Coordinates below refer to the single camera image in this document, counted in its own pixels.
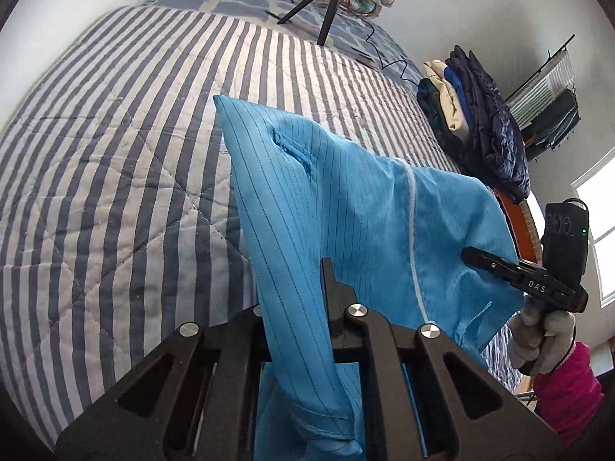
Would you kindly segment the pink right sleeve forearm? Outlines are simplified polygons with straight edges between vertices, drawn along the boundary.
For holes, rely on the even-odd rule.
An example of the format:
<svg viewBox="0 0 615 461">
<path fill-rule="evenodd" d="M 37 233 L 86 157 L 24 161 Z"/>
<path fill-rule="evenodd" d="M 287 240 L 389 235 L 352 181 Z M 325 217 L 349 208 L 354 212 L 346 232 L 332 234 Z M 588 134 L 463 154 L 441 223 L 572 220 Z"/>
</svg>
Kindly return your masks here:
<svg viewBox="0 0 615 461">
<path fill-rule="evenodd" d="M 577 342 L 563 364 L 534 379 L 538 415 L 568 446 L 590 425 L 605 395 L 590 366 L 590 351 Z"/>
</svg>

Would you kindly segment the right hand white glove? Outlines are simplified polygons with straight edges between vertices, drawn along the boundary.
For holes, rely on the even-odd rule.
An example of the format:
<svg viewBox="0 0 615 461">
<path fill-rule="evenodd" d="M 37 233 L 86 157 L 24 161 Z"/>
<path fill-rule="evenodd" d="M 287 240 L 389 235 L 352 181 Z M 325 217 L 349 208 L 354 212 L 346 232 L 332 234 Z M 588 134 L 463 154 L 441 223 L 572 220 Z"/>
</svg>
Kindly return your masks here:
<svg viewBox="0 0 615 461">
<path fill-rule="evenodd" d="M 560 367 L 575 347 L 577 320 L 565 310 L 550 310 L 545 302 L 524 296 L 523 307 L 508 321 L 508 356 L 524 376 L 547 375 Z"/>
</svg>

